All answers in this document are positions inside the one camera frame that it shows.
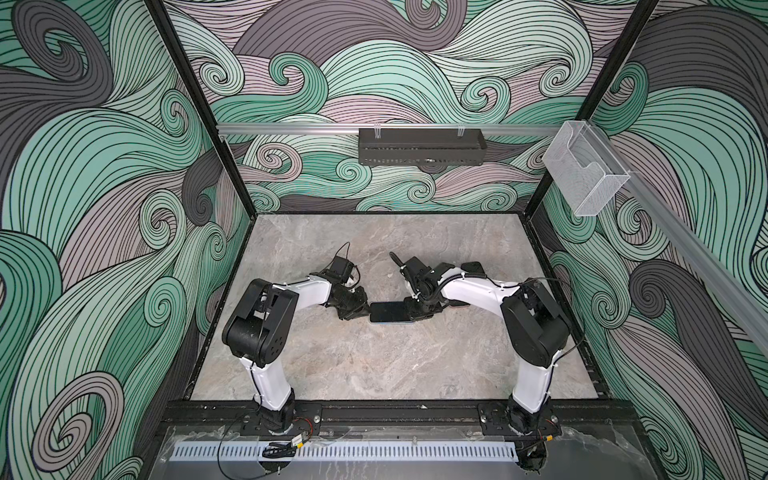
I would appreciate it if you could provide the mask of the dark blue phone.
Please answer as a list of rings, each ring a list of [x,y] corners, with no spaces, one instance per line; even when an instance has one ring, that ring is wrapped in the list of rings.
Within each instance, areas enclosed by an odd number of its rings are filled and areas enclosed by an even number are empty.
[[[406,302],[374,302],[370,304],[370,318],[374,319],[410,319],[410,309]]]

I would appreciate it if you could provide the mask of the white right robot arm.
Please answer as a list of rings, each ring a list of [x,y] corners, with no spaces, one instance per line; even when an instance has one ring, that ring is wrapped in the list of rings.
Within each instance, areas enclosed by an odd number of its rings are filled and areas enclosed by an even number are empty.
[[[476,261],[430,267],[417,257],[403,261],[391,253],[390,258],[410,295],[375,305],[371,319],[416,322],[460,306],[500,318],[518,357],[517,379],[508,400],[510,427],[520,434],[542,429],[548,422],[544,409],[554,367],[571,336],[570,322],[547,287],[537,278],[512,283],[494,280]]]

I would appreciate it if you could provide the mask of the black phone case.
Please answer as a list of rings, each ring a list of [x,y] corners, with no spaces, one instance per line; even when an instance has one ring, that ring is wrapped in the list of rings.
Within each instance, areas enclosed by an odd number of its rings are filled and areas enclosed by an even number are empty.
[[[466,276],[472,276],[474,278],[486,278],[487,274],[482,267],[482,264],[477,261],[465,262],[460,268],[465,272]]]

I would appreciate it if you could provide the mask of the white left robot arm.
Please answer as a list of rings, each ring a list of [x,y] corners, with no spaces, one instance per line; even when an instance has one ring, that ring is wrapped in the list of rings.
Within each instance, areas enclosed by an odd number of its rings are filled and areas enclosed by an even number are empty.
[[[280,355],[297,312],[321,306],[348,321],[370,314],[360,271],[351,260],[334,256],[322,270],[289,283],[250,282],[222,330],[222,343],[238,358],[254,386],[254,401],[265,428],[285,431],[295,412],[295,392]]]

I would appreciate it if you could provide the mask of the light blue phone case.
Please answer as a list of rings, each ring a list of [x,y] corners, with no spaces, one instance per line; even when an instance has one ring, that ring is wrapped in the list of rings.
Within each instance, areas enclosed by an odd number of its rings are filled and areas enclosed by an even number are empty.
[[[373,317],[370,318],[370,323],[373,324],[383,324],[383,325],[406,325],[406,324],[412,324],[415,323],[414,320],[410,319],[374,319]]]

